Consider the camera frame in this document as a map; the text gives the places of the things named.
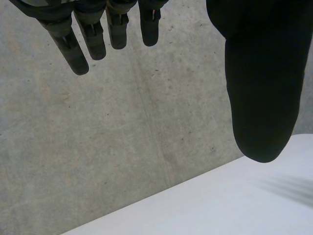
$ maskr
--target black finger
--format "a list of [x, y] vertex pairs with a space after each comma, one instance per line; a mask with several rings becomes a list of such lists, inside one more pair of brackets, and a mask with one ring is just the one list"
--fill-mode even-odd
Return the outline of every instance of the black finger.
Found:
[[106, 56], [103, 28], [100, 19], [106, 8], [106, 0], [78, 1], [74, 15], [82, 31], [90, 56], [101, 60]]
[[140, 26], [143, 43], [154, 46], [158, 41], [158, 24], [161, 19], [161, 7], [168, 0], [138, 0], [140, 10]]
[[56, 22], [39, 22], [48, 30], [73, 72], [77, 75], [86, 74], [89, 66], [72, 30], [71, 17]]
[[249, 158], [268, 163], [286, 146], [298, 117], [313, 4], [227, 39], [225, 71], [234, 136]]
[[127, 44], [127, 12], [136, 4], [137, 0], [108, 0], [107, 20], [111, 45], [114, 49], [123, 49]]

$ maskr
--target white table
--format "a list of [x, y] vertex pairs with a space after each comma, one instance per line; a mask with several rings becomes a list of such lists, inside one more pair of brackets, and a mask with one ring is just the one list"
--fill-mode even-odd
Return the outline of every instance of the white table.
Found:
[[313, 135], [239, 158], [64, 235], [312, 235]]

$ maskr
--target gray wall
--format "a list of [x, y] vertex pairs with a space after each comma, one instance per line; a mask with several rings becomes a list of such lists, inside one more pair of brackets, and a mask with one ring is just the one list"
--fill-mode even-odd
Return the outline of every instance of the gray wall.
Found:
[[[138, 7], [129, 15], [120, 51], [103, 17], [107, 58], [81, 44], [78, 77], [36, 20], [0, 2], [1, 235], [58, 235], [242, 155], [205, 1], [171, 0], [153, 48]], [[313, 133], [312, 88], [311, 53], [296, 133]]]

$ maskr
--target robotic hand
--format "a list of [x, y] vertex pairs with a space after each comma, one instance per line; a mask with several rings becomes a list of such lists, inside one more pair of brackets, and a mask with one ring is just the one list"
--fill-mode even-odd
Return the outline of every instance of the robotic hand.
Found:
[[[49, 32], [68, 65], [77, 75], [89, 71], [88, 63], [71, 28], [71, 14], [82, 31], [88, 51], [94, 60], [106, 56], [100, 19], [106, 11], [111, 45], [126, 46], [127, 12], [137, 0], [10, 0], [24, 14], [36, 18]], [[143, 42], [150, 47], [158, 40], [160, 9], [168, 0], [138, 0]]]
[[[91, 57], [105, 57], [100, 18], [106, 10], [111, 44], [126, 45], [127, 12], [137, 0], [10, 0], [47, 29], [72, 70], [88, 64], [71, 29], [78, 21]], [[138, 0], [145, 45], [158, 38], [168, 0]], [[299, 104], [313, 33], [313, 0], [206, 0], [213, 25], [226, 38], [225, 72], [234, 136], [249, 158], [267, 163], [286, 146]]]

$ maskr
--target white surface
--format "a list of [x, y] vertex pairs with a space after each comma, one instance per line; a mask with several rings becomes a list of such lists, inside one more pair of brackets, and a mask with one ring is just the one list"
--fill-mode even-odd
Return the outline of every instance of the white surface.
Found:
[[311, 235], [313, 135], [270, 164], [237, 159], [64, 235]]

